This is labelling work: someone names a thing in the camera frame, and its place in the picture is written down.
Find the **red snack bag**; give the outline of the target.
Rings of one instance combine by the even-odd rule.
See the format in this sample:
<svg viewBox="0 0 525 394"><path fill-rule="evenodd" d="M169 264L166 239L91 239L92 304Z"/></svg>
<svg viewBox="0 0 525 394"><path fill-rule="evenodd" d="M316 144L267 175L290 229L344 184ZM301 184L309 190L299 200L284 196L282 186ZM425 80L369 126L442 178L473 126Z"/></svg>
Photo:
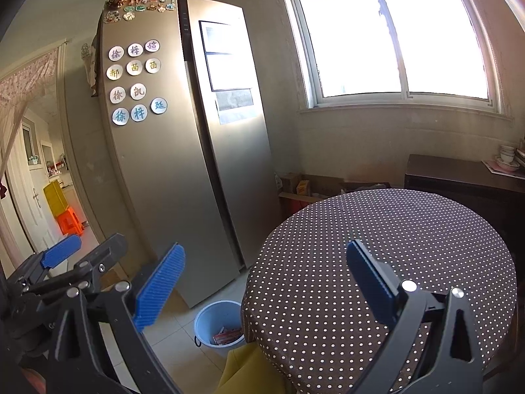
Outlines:
<svg viewBox="0 0 525 394"><path fill-rule="evenodd" d="M217 334L212 336L211 343L217 346L230 345L242 337L243 332L241 328L227 329L222 327Z"/></svg>

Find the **light blue trash bucket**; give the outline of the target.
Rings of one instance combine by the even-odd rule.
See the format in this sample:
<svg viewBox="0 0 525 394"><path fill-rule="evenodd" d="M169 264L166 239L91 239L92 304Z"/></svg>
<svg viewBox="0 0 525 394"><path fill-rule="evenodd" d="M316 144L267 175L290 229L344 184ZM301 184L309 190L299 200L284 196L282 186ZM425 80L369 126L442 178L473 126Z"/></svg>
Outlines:
<svg viewBox="0 0 525 394"><path fill-rule="evenodd" d="M195 345L198 348L207 347L225 358L231 350L245 345L244 332L242 338L230 345L217 346L212 344L212 336L217 334L222 327L226 327L227 329L242 329L241 304L239 302L223 300L213 302L203 307L194 320Z"/></svg>

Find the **orange plastic stool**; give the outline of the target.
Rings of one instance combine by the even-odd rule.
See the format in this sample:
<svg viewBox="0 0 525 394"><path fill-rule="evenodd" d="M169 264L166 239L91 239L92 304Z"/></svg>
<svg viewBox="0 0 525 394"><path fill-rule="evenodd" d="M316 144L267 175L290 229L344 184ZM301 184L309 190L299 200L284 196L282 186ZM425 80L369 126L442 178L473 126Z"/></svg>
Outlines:
<svg viewBox="0 0 525 394"><path fill-rule="evenodd" d="M78 235L81 237L84 234L84 226L71 207L68 207L64 212L56 216L55 219L63 235Z"/></svg>

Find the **yellow plastic stool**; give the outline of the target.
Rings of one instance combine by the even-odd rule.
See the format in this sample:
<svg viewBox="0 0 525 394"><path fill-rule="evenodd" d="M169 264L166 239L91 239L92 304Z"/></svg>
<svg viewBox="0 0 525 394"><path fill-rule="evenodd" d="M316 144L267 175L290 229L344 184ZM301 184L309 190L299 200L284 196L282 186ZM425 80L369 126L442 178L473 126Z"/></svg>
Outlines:
<svg viewBox="0 0 525 394"><path fill-rule="evenodd" d="M58 181L48 183L44 188L44 193L50 211L55 218L66 212L69 208L69 203Z"/></svg>

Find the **brown polka dot tablecloth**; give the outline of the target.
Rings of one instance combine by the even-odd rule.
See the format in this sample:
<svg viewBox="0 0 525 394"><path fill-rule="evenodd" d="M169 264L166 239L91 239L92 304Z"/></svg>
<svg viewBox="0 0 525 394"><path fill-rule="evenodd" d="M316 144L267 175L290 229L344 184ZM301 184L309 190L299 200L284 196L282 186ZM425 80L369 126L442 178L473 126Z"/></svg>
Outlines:
<svg viewBox="0 0 525 394"><path fill-rule="evenodd" d="M478 393L516 298L514 261L476 212L369 189L309 205L270 233L243 329L300 393Z"/></svg>

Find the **red gift box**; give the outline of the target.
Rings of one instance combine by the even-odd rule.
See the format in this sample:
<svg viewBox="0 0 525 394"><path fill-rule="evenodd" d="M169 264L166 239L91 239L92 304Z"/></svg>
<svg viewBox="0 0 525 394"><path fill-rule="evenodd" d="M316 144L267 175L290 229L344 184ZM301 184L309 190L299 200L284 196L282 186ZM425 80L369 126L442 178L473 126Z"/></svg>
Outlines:
<svg viewBox="0 0 525 394"><path fill-rule="evenodd" d="M322 198L280 192L279 200L282 217L286 220L288 217L300 212L305 207L322 201Z"/></svg>

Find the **yellow cloth on chair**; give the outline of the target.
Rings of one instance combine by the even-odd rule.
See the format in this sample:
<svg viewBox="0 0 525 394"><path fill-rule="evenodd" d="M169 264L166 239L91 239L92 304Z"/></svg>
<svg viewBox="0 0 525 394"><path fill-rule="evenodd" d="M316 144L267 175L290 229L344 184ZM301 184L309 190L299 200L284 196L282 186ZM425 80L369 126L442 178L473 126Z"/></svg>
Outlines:
<svg viewBox="0 0 525 394"><path fill-rule="evenodd" d="M229 351L215 393L285 394L295 393L295 388L251 342Z"/></svg>

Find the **brown cardboard box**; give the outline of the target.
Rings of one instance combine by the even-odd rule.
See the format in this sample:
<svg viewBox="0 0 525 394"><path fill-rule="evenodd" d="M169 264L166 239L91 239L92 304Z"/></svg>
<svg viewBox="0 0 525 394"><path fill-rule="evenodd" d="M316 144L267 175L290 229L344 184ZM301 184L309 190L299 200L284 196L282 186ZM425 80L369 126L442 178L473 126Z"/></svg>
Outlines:
<svg viewBox="0 0 525 394"><path fill-rule="evenodd" d="M344 178L287 173L279 176L280 192L294 197L326 198L365 189L391 188L389 182L348 181Z"/></svg>

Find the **silver double-door refrigerator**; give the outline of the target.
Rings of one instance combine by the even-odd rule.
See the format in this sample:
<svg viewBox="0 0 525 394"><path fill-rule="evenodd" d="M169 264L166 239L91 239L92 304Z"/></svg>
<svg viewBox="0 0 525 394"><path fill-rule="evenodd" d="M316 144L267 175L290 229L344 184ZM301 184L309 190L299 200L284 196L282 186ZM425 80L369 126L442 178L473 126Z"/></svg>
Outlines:
<svg viewBox="0 0 525 394"><path fill-rule="evenodd" d="M156 38L152 93L167 112L117 127L107 51ZM280 224L280 203L255 63L241 8L212 0L108 0L97 84L126 205L151 252L186 252L177 291L195 306L251 267Z"/></svg>

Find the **dark wooden cabinet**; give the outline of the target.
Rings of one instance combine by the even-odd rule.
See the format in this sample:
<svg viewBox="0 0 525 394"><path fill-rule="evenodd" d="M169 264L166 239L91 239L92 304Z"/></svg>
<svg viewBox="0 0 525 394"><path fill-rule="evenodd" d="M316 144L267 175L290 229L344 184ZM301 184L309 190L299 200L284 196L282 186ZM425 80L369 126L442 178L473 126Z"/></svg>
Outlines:
<svg viewBox="0 0 525 394"><path fill-rule="evenodd" d="M404 187L439 194L483 217L505 241L524 277L524 181L490 173L480 163L411 154Z"/></svg>

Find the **round magnets on fridge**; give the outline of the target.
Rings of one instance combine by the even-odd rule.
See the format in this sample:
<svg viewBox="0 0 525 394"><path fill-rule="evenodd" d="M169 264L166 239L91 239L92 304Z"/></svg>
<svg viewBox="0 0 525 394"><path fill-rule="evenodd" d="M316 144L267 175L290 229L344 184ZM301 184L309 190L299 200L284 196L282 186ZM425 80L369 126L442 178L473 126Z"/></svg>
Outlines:
<svg viewBox="0 0 525 394"><path fill-rule="evenodd" d="M159 85L162 69L158 55L160 50L160 41L153 38L128 46L113 45L107 51L105 79L110 86L107 97L113 125L138 124L150 114L163 115L167 112L167 99L151 92Z"/></svg>

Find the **stacked bowls on cabinet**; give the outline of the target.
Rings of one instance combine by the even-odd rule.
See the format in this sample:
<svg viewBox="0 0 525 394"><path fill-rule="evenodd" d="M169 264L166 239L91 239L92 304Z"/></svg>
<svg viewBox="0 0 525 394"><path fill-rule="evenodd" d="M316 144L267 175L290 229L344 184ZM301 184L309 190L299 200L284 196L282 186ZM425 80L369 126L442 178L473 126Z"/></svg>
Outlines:
<svg viewBox="0 0 525 394"><path fill-rule="evenodd" d="M508 173L514 173L520 169L520 164L515 160L515 148L500 145L496 156L496 164Z"/></svg>

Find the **white framed window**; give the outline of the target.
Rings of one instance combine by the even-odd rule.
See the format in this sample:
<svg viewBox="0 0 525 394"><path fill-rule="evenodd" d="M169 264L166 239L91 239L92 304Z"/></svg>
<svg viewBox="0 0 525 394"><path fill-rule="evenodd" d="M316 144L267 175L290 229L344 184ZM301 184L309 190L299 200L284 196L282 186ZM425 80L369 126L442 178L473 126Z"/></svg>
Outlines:
<svg viewBox="0 0 525 394"><path fill-rule="evenodd" d="M286 0L286 8L309 109L507 113L474 0Z"/></svg>

